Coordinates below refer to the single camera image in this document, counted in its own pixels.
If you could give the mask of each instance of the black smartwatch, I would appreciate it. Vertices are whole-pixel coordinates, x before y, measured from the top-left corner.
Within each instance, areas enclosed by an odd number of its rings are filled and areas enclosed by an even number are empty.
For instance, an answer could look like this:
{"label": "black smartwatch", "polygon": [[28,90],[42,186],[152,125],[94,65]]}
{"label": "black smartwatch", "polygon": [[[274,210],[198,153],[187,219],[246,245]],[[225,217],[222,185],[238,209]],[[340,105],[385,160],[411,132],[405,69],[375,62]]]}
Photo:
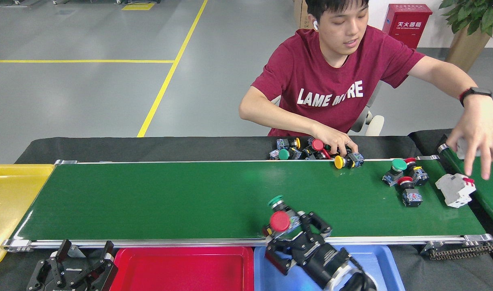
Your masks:
{"label": "black smartwatch", "polygon": [[464,99],[471,94],[478,94],[478,95],[485,95],[485,96],[492,97],[493,92],[491,92],[490,90],[487,90],[487,89],[482,89],[482,88],[478,88],[478,87],[471,87],[471,88],[467,89],[466,91],[464,91],[462,94],[460,94],[459,100],[460,100],[460,104],[462,104],[462,107],[464,107]]}

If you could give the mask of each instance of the green conveyor belt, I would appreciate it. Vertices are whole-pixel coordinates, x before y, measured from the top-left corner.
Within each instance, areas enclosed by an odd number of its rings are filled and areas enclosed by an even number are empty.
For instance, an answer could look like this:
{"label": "green conveyor belt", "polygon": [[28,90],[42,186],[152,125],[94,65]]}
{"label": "green conveyor belt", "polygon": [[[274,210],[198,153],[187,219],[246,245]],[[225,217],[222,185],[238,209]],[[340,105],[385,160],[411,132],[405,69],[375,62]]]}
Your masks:
{"label": "green conveyor belt", "polygon": [[[442,155],[446,157],[455,171],[465,175],[464,161],[460,160],[452,149],[444,150]],[[481,169],[480,157],[476,157],[474,159],[471,179],[474,180],[474,185],[477,190],[472,196],[479,201],[485,209],[485,212],[487,212],[493,220],[493,163],[491,164],[491,177],[489,180],[485,181],[482,179]]]}
{"label": "green conveyor belt", "polygon": [[381,180],[387,160],[341,170],[319,161],[60,164],[10,238],[259,238],[276,195],[319,214],[332,236],[484,234],[467,206],[444,203],[440,164],[418,164],[431,177],[418,208]]}

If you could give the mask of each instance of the yellow floor marking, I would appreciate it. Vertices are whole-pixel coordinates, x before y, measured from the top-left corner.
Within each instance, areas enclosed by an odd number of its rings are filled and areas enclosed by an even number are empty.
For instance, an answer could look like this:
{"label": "yellow floor marking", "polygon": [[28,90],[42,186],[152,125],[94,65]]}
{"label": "yellow floor marking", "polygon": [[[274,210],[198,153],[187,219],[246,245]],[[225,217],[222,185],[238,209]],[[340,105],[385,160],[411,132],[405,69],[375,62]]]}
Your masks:
{"label": "yellow floor marking", "polygon": [[154,63],[172,64],[171,59],[0,59],[0,63]]}
{"label": "yellow floor marking", "polygon": [[146,131],[148,130],[148,127],[151,123],[151,120],[153,119],[153,116],[155,115],[156,109],[158,108],[158,105],[160,104],[160,101],[162,100],[162,97],[164,96],[164,93],[166,92],[167,86],[169,85],[169,82],[171,81],[171,78],[173,77],[173,73],[175,72],[178,63],[180,63],[180,59],[182,58],[183,52],[185,51],[185,48],[189,42],[189,39],[191,39],[191,35],[193,35],[194,28],[196,28],[196,25],[198,24],[198,21],[200,20],[200,17],[202,16],[202,12],[204,11],[204,8],[207,4],[207,0],[204,0],[202,7],[200,7],[200,11],[196,15],[196,18],[194,19],[193,25],[191,26],[191,29],[189,29],[189,32],[187,33],[187,36],[185,37],[185,40],[182,44],[182,47],[178,51],[177,57],[175,58],[174,63],[171,65],[171,69],[169,70],[169,73],[167,73],[167,77],[164,80],[164,83],[162,84],[162,87],[160,88],[160,91],[158,92],[156,99],[153,103],[153,105],[150,108],[150,111],[148,113],[148,116],[146,116],[146,119],[141,127],[141,130],[139,130],[139,133],[137,134],[137,137],[144,137]]}
{"label": "yellow floor marking", "polygon": [[128,4],[122,8],[123,11],[148,11],[155,3],[148,4]]}

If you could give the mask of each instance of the fire extinguisher box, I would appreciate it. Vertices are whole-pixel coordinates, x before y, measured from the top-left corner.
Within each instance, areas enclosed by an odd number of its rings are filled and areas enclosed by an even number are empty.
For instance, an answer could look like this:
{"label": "fire extinguisher box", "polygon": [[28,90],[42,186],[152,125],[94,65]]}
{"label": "fire extinguisher box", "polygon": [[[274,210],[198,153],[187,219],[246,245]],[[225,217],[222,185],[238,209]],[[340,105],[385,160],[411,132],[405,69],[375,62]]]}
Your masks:
{"label": "fire extinguisher box", "polygon": [[431,14],[424,4],[389,4],[383,32],[416,49]]}

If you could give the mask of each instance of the gray floor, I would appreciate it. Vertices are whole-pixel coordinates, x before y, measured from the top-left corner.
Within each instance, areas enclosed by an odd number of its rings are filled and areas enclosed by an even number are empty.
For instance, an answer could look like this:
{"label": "gray floor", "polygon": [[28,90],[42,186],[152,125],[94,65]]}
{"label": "gray floor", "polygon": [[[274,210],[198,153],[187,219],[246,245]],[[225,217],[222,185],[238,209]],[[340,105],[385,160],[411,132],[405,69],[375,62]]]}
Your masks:
{"label": "gray floor", "polygon": [[[162,0],[150,11],[122,11],[111,0],[25,0],[0,8],[0,60],[173,61],[203,3]],[[145,136],[266,135],[237,107],[294,31],[291,0],[208,0]],[[39,138],[136,137],[170,68],[0,63],[0,164],[15,162]],[[479,58],[470,75],[493,90],[493,56]],[[384,84],[371,111],[386,119],[381,135],[407,135],[453,127],[462,109],[409,78],[396,90]]]}

